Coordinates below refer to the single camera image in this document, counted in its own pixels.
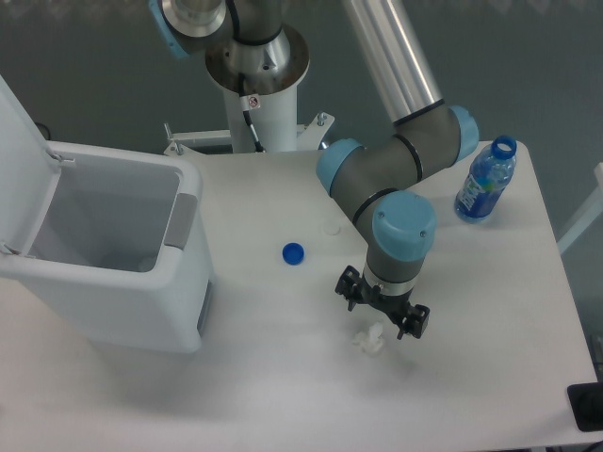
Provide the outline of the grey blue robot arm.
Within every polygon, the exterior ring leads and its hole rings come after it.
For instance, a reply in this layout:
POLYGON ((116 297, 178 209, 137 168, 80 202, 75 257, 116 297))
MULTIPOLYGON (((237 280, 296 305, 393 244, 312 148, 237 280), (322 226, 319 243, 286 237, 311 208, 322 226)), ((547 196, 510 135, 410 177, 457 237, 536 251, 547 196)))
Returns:
MULTIPOLYGON (((279 1, 153 1, 149 5, 171 52, 204 53, 221 88, 234 153, 294 151, 308 138, 294 94, 309 67, 302 35, 286 24, 279 1)), ((430 311, 410 296, 432 246, 436 215, 411 187, 474 152, 479 129, 472 115, 447 105, 400 1, 347 1, 343 5, 360 43, 394 133, 367 148, 340 139, 321 152, 316 174, 367 242, 362 269, 347 267, 336 292, 350 306, 383 312, 400 335, 420 337, 430 311)))

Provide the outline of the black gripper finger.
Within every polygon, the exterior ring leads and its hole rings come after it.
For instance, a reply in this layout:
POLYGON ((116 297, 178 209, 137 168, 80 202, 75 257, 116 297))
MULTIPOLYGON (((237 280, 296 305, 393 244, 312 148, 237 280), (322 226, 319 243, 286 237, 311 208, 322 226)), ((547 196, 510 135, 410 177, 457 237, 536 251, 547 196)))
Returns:
POLYGON ((347 301, 349 312, 352 312, 357 304, 365 303, 363 282, 360 272, 353 266, 347 266, 336 283, 334 291, 347 301))
POLYGON ((398 340, 401 340, 404 335, 420 339, 428 326, 430 308, 419 304, 407 305, 401 311, 393 312, 388 317, 399 328, 398 340))

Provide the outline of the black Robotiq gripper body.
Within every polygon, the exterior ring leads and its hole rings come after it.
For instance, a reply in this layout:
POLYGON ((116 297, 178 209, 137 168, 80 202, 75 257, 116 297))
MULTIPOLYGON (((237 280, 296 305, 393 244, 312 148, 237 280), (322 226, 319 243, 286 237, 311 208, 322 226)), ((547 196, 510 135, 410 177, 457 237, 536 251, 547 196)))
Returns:
POLYGON ((387 296, 381 292, 379 286, 371 286, 362 281, 361 303, 384 313, 393 324, 401 325, 407 316, 412 292, 410 289, 402 295, 387 296))

